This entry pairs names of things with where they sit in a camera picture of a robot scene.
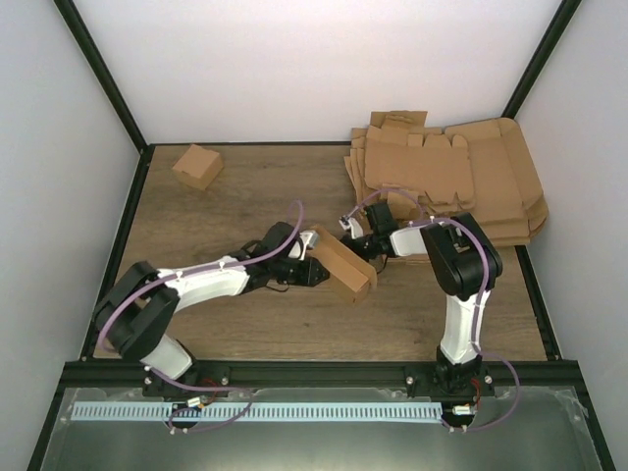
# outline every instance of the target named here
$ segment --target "cable tray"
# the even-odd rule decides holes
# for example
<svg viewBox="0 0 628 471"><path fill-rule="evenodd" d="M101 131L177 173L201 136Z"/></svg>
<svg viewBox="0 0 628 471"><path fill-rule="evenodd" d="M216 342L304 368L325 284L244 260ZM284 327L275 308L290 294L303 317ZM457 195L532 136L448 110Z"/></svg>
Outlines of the cable tray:
<svg viewBox="0 0 628 471"><path fill-rule="evenodd" d="M243 402L215 402L178 414L175 422L222 422L238 414ZM164 422L171 402L76 402L73 421ZM257 402L238 422L405 422L440 423L437 402Z"/></svg>

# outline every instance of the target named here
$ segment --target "black metal frame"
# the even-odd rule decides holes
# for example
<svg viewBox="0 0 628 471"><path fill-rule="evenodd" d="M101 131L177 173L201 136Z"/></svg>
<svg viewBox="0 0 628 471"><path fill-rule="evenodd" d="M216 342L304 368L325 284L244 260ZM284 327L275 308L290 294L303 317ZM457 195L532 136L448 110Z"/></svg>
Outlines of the black metal frame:
<svg viewBox="0 0 628 471"><path fill-rule="evenodd" d="M581 0L562 0L528 67L508 101L503 111L503 116L507 118L516 116L580 3ZM141 131L135 123L102 56L98 52L74 2L72 0L55 0L55 4L139 152L139 162L133 178L130 195L98 294L98 299L100 299L112 287L120 268L122 255L129 238L132 221L142 194L155 145L148 145L143 139ZM212 143L212 145L223 144L226 143ZM260 142L243 143L243 145L252 144L260 144ZM281 142L279 144L325 145L348 144L348 142ZM614 470L615 467L589 398L580 367L576 361L563 360L561 357L528 251L526 247L518 246L516 247L516 252L537 318L546 355L548 360L550 360L545 362L515 362L514 366L520 376L521 383L524 386L573 387L582 405L588 409L587 425L594 439L602 467L604 470ZM39 441L33 452L28 467L29 470L34 471L40 468L66 388L139 388L143 385L146 373L140 364L128 363L124 360L93 358L95 341L96 335L93 325L91 325L81 350L81 360L69 362L64 368ZM200 364L201 368L228 371L231 385L250 388L381 387L405 389L407 386L405 378L408 371L423 371L433 369L435 366L433 362L253 362L204 360L201 360ZM499 363L488 363L488 365L495 386L513 385L510 373L503 365ZM413 388L412 393L420 395L420 388Z"/></svg>

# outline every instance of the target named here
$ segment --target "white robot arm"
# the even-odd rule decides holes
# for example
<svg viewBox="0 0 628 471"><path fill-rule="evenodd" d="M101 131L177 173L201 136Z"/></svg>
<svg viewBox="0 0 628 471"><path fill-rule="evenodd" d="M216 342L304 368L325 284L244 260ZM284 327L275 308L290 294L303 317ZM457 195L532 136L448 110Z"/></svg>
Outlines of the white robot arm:
<svg viewBox="0 0 628 471"><path fill-rule="evenodd" d="M400 229L386 202L365 208L372 233L364 235L353 218L341 218L347 231L342 242L362 258L378 255L403 257L428 254L435 275L446 294L445 333L437 350L444 389L466 387L473 372L479 370L481 358L479 332L486 301L501 274L501 259L479 225L468 213L444 222L420 223ZM484 267L470 240L455 224L464 226L480 242L489 262L489 282L477 306Z"/></svg>
<svg viewBox="0 0 628 471"><path fill-rule="evenodd" d="M280 284L313 287L329 277L318 260L306 255L318 235L303 231L299 239L279 255L263 262L238 262L260 258L280 246L293 227L278 223L266 236L213 263L180 269L153 269L147 262L129 268L112 290L96 306L94 322L101 330L116 308L139 287L157 279L167 281L134 302L114 321L107 340L125 359L139 360L175 380L193 364L192 355L165 332L172 316L188 306L221 296L237 296L262 288L270 280ZM203 270L206 265L219 269Z"/></svg>

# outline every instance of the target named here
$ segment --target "wooden floor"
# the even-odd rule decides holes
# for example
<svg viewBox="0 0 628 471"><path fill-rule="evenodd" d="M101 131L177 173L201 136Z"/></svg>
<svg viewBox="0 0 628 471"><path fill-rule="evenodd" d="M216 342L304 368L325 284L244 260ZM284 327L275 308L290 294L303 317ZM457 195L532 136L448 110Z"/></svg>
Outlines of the wooden floor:
<svg viewBox="0 0 628 471"><path fill-rule="evenodd" d="M219 146L225 170L207 191L175 180L184 146L156 149L121 273L139 260L156 268L208 262L259 238L287 216L294 198L306 226L341 234L353 206L344 146ZM509 359L545 359L514 249L484 315L482 346ZM445 326L445 295L428 264L389 263L376 291L344 304L329 288L259 289L177 314L168 334L198 358L431 360Z"/></svg>

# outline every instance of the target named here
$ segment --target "white wall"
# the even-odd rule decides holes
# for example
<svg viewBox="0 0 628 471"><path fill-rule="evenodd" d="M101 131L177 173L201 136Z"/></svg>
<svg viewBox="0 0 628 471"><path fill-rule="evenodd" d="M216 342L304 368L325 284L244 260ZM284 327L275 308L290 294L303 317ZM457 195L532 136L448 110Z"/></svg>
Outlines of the white wall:
<svg viewBox="0 0 628 471"><path fill-rule="evenodd" d="M617 469L628 469L626 25L625 1L582 2L518 117L550 211L535 271Z"/></svg>
<svg viewBox="0 0 628 471"><path fill-rule="evenodd" d="M137 153L54 3L0 10L0 469L77 359Z"/></svg>
<svg viewBox="0 0 628 471"><path fill-rule="evenodd" d="M77 0L149 142L348 139L498 116L558 0Z"/></svg>

